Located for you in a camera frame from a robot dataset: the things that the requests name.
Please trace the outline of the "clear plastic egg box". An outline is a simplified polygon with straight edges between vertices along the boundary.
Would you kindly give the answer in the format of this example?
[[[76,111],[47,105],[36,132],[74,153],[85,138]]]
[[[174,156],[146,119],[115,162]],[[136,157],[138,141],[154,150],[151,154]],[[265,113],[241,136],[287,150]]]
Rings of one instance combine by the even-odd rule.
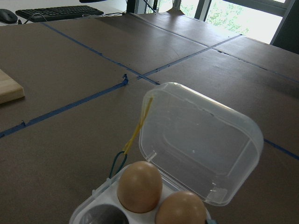
[[[188,190],[227,205],[257,166],[263,135],[249,117],[182,84],[148,91],[139,149],[162,176],[164,200]]]

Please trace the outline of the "brown egg left in box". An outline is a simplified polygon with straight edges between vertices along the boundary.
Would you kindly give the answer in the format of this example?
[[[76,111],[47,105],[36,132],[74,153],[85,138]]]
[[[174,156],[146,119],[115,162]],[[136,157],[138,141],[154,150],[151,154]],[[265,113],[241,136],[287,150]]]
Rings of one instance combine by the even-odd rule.
[[[138,161],[122,173],[117,196],[125,209],[147,213],[157,206],[162,188],[162,176],[158,169],[147,161]]]

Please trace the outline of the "brown egg in box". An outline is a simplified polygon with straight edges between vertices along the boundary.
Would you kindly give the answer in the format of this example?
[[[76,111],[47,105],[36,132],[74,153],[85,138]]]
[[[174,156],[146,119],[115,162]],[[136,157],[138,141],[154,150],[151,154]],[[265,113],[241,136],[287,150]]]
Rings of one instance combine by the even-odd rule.
[[[178,191],[168,196],[155,216],[156,224],[204,224],[206,220],[202,200],[190,191]]]
[[[162,176],[158,169],[147,161],[138,161],[122,173],[117,196],[125,209],[147,213],[157,206],[162,188]]]

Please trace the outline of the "brown egg right in box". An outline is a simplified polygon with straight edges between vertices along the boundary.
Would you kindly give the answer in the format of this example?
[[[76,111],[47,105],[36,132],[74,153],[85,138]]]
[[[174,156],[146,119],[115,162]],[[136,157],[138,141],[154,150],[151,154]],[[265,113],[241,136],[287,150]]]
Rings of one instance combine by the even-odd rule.
[[[178,191],[168,196],[155,216],[156,224],[204,224],[206,220],[202,200],[190,191]]]

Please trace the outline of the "yellow rubber band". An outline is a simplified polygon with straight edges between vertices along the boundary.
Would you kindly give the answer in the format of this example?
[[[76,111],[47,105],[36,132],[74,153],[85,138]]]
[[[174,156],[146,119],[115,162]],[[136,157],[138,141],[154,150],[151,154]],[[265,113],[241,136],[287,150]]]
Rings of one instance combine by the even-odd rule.
[[[138,135],[138,133],[140,132],[141,128],[143,127],[143,124],[147,118],[147,115],[149,113],[149,110],[150,110],[150,107],[151,107],[151,104],[152,104],[152,101],[153,101],[153,97],[151,97],[146,106],[142,109],[142,112],[141,112],[141,116],[139,118],[139,121],[138,121],[138,124],[132,134],[132,136],[130,137],[130,139],[128,140],[128,142],[125,144],[124,148],[123,148],[123,154],[124,155],[127,155],[128,152],[130,151],[131,149],[131,146],[133,144],[133,141],[134,139],[136,138],[136,136]]]

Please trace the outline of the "wooden cutting board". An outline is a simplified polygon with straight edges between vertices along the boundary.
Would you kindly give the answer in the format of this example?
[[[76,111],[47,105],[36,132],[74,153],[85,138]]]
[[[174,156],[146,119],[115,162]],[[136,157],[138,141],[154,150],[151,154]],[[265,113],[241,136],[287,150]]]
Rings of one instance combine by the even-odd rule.
[[[0,103],[10,102],[25,96],[24,88],[0,70]]]

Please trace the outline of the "black keyboard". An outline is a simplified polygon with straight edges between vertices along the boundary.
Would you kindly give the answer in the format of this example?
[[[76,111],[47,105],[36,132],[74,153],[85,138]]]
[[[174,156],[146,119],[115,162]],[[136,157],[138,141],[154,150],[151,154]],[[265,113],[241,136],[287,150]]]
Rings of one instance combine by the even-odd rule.
[[[16,15],[33,22],[80,18],[83,15],[103,15],[104,12],[85,5],[17,10]]]

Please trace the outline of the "black computer mouse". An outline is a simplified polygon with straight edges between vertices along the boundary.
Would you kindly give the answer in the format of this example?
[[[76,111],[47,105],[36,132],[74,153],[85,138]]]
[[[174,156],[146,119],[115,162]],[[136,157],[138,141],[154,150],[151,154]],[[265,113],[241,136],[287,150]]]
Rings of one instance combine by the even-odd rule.
[[[13,24],[18,21],[18,17],[10,10],[0,9],[0,21],[5,24]]]

